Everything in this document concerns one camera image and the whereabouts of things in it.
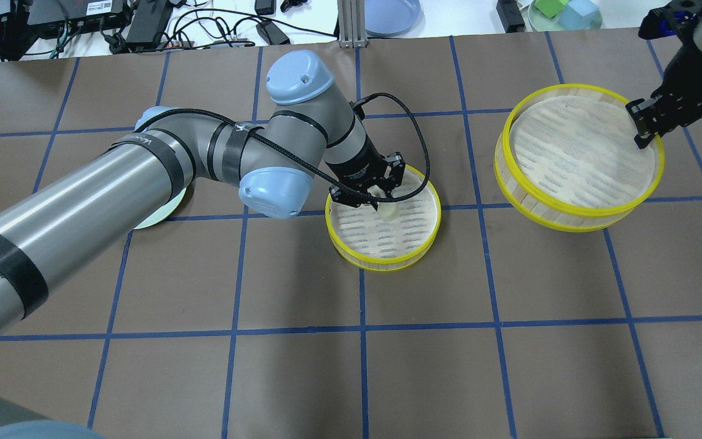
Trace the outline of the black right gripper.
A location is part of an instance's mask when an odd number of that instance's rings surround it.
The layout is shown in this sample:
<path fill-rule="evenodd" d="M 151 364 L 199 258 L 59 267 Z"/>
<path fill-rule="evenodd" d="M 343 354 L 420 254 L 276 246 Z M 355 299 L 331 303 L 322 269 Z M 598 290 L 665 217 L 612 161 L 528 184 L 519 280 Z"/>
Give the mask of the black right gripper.
<path fill-rule="evenodd" d="M 649 147 L 658 137 L 702 118 L 702 52 L 694 44 L 680 47 L 665 68 L 661 85 L 649 98 L 626 104 L 636 127 L 634 142 Z"/>

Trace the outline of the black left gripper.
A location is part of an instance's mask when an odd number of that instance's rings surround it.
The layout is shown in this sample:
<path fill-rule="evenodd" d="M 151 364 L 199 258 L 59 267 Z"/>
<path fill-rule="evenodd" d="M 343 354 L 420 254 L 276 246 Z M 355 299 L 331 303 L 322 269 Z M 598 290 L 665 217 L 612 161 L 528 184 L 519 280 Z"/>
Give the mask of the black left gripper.
<path fill-rule="evenodd" d="M 394 196 L 393 191 L 401 187 L 406 170 L 406 162 L 401 153 L 394 152 L 386 157 L 374 151 L 362 151 L 349 161 L 339 164 L 328 164 L 337 180 L 354 191 L 370 196 L 369 189 L 373 186 L 385 191 L 387 202 L 402 202 L 404 196 Z M 343 191 L 339 186 L 331 186 L 329 195 L 332 202 L 351 208 L 370 206 L 378 211 L 378 203 L 365 200 L 360 195 Z"/>

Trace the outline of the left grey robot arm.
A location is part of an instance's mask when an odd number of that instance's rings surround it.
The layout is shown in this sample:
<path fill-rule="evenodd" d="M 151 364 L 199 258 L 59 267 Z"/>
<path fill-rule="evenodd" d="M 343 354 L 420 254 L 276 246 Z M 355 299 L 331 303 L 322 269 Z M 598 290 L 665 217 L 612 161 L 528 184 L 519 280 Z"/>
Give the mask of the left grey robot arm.
<path fill-rule="evenodd" d="M 300 213 L 315 177 L 351 207 L 399 201 L 406 162 L 376 150 L 363 101 L 345 99 L 318 54 L 286 53 L 265 83 L 276 108 L 264 127 L 154 107 L 98 158 L 0 212 L 0 336 L 195 179 L 236 187 L 246 206 L 279 219 Z M 0 438 L 96 437 L 0 398 Z"/>

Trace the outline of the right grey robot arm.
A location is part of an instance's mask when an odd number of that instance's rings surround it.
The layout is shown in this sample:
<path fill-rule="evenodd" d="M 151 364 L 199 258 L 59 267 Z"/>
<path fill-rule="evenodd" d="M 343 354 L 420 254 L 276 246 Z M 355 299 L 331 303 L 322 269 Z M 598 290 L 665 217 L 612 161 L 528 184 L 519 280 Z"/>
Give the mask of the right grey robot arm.
<path fill-rule="evenodd" d="M 660 86 L 648 98 L 626 104 L 644 149 L 657 136 L 702 118 L 702 1 L 671 1 L 651 9 L 638 28 L 644 41 L 675 36 L 680 48 L 665 67 Z"/>

